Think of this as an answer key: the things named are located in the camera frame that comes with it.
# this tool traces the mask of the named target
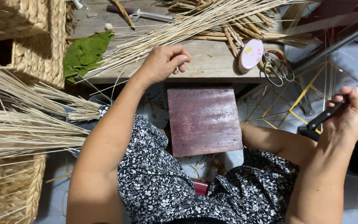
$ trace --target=black knife handle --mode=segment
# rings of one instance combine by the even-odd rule
[[[134,9],[130,9],[130,8],[124,8],[124,9],[128,13],[128,15],[132,15],[136,12],[136,10],[134,10]],[[121,13],[120,9],[117,6],[113,6],[113,5],[107,5],[106,11],[114,12],[114,13]]]
[[[335,103],[333,107],[330,107],[324,110],[321,114],[311,120],[306,128],[308,130],[316,130],[317,126],[324,123],[324,121],[328,120],[343,104],[349,103],[349,95],[344,95],[343,100],[341,102]]]

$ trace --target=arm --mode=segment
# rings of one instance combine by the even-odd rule
[[[316,142],[291,132],[240,123],[243,144],[247,148],[255,148],[276,154],[298,166],[315,151]]]
[[[122,222],[117,167],[131,139],[137,105],[151,84],[177,74],[177,66],[184,72],[184,62],[190,62],[190,54],[181,45],[154,48],[89,134],[70,180],[68,224]]]
[[[350,105],[323,124],[316,152],[296,179],[287,224],[341,223],[346,169],[358,140],[358,87],[343,87],[341,92],[349,94]],[[334,97],[335,102],[342,100],[342,95]]]

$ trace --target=hand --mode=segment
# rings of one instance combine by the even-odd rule
[[[190,62],[190,53],[182,45],[155,47],[134,77],[152,85],[164,81],[170,74],[185,72],[185,62]]]
[[[350,104],[340,108],[329,120],[323,124],[321,137],[346,138],[356,143],[358,140],[358,87],[342,87],[341,94],[336,94],[333,100],[327,102],[327,107],[333,107],[335,102],[343,101],[343,95],[349,95]]]

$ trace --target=black floral dress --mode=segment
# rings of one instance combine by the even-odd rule
[[[167,136],[140,115],[118,169],[118,189],[132,223],[211,217],[226,223],[284,223],[299,167],[261,150],[244,149],[244,164],[217,175],[196,196],[181,164],[164,149]]]

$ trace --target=finger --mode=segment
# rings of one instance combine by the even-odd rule
[[[168,62],[168,65],[171,68],[174,68],[174,67],[176,68],[177,66],[185,63],[187,60],[188,60],[187,55],[178,55],[178,56],[172,58],[171,61]]]
[[[335,102],[332,101],[332,100],[328,100],[326,103],[325,103],[326,107],[333,107],[335,106]]]
[[[342,94],[335,94],[333,97],[332,97],[332,101],[333,102],[342,102],[343,101],[343,95]]]
[[[183,47],[181,44],[167,45],[167,46],[165,46],[165,50],[171,56],[173,56],[173,55],[186,55],[187,56],[186,62],[191,61],[190,52],[185,47]]]
[[[180,72],[185,72],[185,71],[186,71],[185,64],[179,65],[179,71],[180,71]]]
[[[351,93],[351,91],[352,91],[352,88],[351,88],[351,87],[344,86],[344,87],[341,88],[340,93],[341,93],[342,95],[346,95],[346,94]]]
[[[358,109],[358,86],[353,88],[349,93],[349,101],[351,102],[351,106]]]

